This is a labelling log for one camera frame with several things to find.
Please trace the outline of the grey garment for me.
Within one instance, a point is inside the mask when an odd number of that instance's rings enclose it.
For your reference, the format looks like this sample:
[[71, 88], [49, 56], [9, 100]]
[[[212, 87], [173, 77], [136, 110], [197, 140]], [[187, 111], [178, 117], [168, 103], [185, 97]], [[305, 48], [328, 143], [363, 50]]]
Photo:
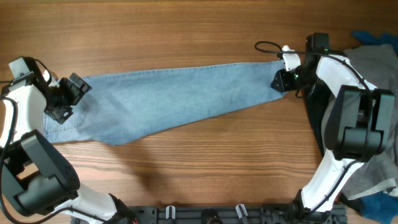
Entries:
[[316, 74], [332, 92], [322, 121], [326, 157], [302, 197], [397, 195], [397, 55], [389, 44], [322, 57]]

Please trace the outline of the dark blue garment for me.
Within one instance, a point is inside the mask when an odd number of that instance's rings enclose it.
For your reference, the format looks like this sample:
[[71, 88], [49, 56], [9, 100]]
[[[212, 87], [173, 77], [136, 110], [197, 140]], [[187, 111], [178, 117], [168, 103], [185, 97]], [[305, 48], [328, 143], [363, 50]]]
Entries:
[[[364, 30], [352, 35], [362, 43], [357, 49], [345, 50], [352, 66], [367, 82], [397, 96], [397, 36], [375, 36]], [[397, 215], [397, 100], [393, 102], [385, 150], [350, 177], [343, 193], [365, 218], [390, 223]]]

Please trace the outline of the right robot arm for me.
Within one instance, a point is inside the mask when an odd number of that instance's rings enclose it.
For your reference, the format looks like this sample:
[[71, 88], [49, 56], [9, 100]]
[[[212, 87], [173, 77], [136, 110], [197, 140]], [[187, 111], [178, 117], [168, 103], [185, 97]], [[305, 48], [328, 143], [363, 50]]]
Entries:
[[284, 68], [275, 75], [273, 89], [299, 92], [323, 82], [335, 98], [322, 137], [321, 164], [285, 213], [291, 223], [324, 222], [353, 173], [386, 148], [395, 97], [366, 81], [344, 56], [305, 52], [312, 61], [304, 65], [297, 51], [276, 54]]

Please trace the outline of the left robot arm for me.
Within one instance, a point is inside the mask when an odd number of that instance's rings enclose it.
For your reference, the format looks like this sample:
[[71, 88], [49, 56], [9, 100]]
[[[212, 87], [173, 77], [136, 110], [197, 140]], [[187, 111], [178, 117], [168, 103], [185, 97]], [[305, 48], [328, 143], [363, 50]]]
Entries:
[[58, 214], [72, 223], [139, 223], [137, 215], [120, 199], [80, 183], [72, 165], [44, 136], [44, 117], [63, 124], [73, 106], [91, 90], [73, 73], [58, 80], [44, 64], [21, 56], [9, 63], [14, 79], [5, 82], [1, 101], [6, 106], [1, 136], [1, 210], [9, 202], [19, 214], [42, 215], [39, 223]]

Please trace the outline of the light blue denim jeans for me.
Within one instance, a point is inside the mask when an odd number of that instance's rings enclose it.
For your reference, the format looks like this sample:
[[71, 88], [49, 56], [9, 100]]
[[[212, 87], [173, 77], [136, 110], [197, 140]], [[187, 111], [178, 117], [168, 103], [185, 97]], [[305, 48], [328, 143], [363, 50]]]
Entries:
[[44, 117], [52, 143], [95, 140], [122, 145], [176, 126], [278, 100], [271, 82], [284, 66], [229, 63], [94, 75], [91, 90], [59, 124]]

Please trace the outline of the black mounting rail base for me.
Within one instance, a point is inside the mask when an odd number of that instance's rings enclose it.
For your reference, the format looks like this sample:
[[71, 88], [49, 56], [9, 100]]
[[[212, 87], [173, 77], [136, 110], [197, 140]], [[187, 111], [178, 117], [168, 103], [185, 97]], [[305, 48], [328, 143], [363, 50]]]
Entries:
[[[281, 224], [296, 223], [288, 221], [287, 207], [246, 207], [239, 212], [235, 207], [129, 207], [137, 215], [139, 223], [148, 224], [205, 224], [205, 223], [257, 223], [257, 224]], [[321, 214], [315, 212], [299, 223], [328, 223], [347, 224], [348, 218], [344, 205], [334, 205], [331, 211]]]

